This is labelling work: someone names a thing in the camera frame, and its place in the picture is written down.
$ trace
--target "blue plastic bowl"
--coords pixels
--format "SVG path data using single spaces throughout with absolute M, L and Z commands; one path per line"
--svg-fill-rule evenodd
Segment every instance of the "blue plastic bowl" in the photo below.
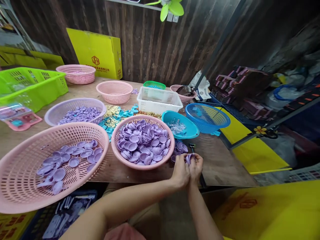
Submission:
M 162 114 L 162 121 L 168 125 L 168 123 L 171 123 L 171 121 L 176 118 L 179 119 L 180 123 L 183 123 L 186 126 L 186 133 L 185 134 L 173 134 L 174 138 L 176 139 L 190 139 L 190 138 L 196 138 L 199 136 L 199 129 L 197 126 L 191 122 L 188 118 L 181 115 L 180 113 L 174 112 L 174 111 L 165 111 Z
M 211 134 L 230 125 L 230 118 L 224 112 L 206 104 L 188 104 L 186 116 L 197 125 L 201 133 Z

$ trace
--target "hand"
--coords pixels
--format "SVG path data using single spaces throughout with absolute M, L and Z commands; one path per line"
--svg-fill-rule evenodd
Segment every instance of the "hand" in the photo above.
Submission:
M 190 179 L 190 171 L 187 163 L 184 162 L 184 158 L 187 154 L 181 154 L 176 156 L 176 163 L 174 165 L 171 181 L 174 186 L 181 189 L 187 186 Z
M 202 167 L 203 167 L 203 158 L 197 154 L 194 153 L 194 157 L 191 157 L 190 159 L 190 183 L 189 186 L 191 185 L 196 185 L 198 186 L 199 178 L 202 172 Z

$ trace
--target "green plastic basket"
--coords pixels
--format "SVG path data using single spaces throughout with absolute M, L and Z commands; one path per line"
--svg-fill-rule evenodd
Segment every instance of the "green plastic basket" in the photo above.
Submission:
M 19 102 L 38 112 L 68 92 L 62 72 L 18 67 L 0 71 L 0 106 Z
M 162 83 L 159 83 L 159 82 L 155 82 L 155 81 L 146 81 L 143 86 L 144 87 L 149 87 L 150 85 L 152 86 L 157 86 L 159 89 L 163 89 L 165 90 L 166 89 L 166 85 L 162 84 Z

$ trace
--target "pink plastic basket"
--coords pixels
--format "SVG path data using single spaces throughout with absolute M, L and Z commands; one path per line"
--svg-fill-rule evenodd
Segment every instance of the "pink plastic basket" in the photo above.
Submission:
M 163 128 L 165 130 L 168 131 L 168 139 L 171 140 L 170 146 L 169 146 L 169 152 L 166 156 L 163 157 L 163 159 L 153 165 L 148 165 L 148 166 L 140 166 L 140 165 L 136 165 L 134 163 L 129 162 L 128 160 L 124 159 L 124 157 L 121 156 L 121 153 L 118 151 L 117 149 L 117 142 L 119 140 L 120 137 L 120 131 L 123 127 L 125 127 L 125 125 L 127 125 L 127 123 L 137 123 L 140 120 L 146 120 L 146 122 L 151 123 L 151 124 L 157 124 L 160 128 Z M 113 131 L 112 137 L 111 137 L 111 146 L 112 146 L 112 151 L 113 153 L 116 155 L 117 159 L 119 159 L 120 162 L 122 162 L 124 165 L 133 168 L 133 169 L 137 169 L 137 170 L 151 170 L 157 167 L 160 167 L 162 164 L 166 163 L 174 150 L 174 136 L 172 131 L 170 130 L 170 128 L 161 120 L 155 118 L 155 117 L 151 117 L 148 115 L 136 115 L 136 116 L 132 116 L 132 117 L 128 117 L 125 118 L 123 121 L 121 121 L 116 128 Z
M 94 168 L 87 173 L 90 165 L 81 159 L 80 164 L 71 168 L 63 163 L 66 170 L 63 179 L 65 190 L 53 195 L 50 187 L 36 188 L 40 177 L 36 175 L 44 159 L 64 145 L 75 145 L 81 141 L 97 140 L 103 149 L 102 156 Z M 0 161 L 0 212 L 7 214 L 24 213 L 46 207 L 66 197 L 82 186 L 98 171 L 109 147 L 106 131 L 93 123 L 67 123 L 44 130 L 25 140 Z
M 74 98 L 70 99 L 50 108 L 46 115 L 44 115 L 44 120 L 50 126 L 57 126 L 57 123 L 63 119 L 68 111 L 74 111 L 77 107 L 96 107 L 101 114 L 95 119 L 91 120 L 91 123 L 99 124 L 103 120 L 103 115 L 106 113 L 107 108 L 103 102 L 94 98 Z
M 125 104 L 129 101 L 133 87 L 122 81 L 107 81 L 99 83 L 96 87 L 107 103 L 113 105 Z
M 178 90 L 179 87 L 181 87 L 182 85 L 172 85 L 170 87 L 170 90 L 173 92 L 176 92 Z M 180 97 L 181 102 L 190 102 L 193 98 L 195 98 L 197 96 L 197 93 L 195 91 L 193 91 L 193 95 L 190 97 L 186 97 L 186 96 L 182 96 L 180 94 L 178 94 Z
M 94 82 L 96 69 L 87 65 L 70 64 L 59 66 L 56 71 L 66 73 L 65 79 L 69 83 L 84 85 Z

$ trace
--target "dark wooden paneling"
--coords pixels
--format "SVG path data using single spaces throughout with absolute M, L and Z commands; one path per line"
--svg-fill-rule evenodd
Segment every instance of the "dark wooden paneling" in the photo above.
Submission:
M 33 41 L 78 63 L 66 27 L 119 37 L 123 80 L 188 84 L 216 47 L 239 0 L 183 0 L 178 23 L 160 12 L 105 0 L 20 0 L 13 9 Z M 315 1 L 247 0 L 207 78 L 233 65 L 264 66 L 319 12 Z
M 105 0 L 21 0 L 13 8 L 33 41 L 78 63 L 66 27 L 121 39 L 123 79 L 186 84 L 215 47 L 239 0 L 183 0 L 178 23 L 160 12 Z

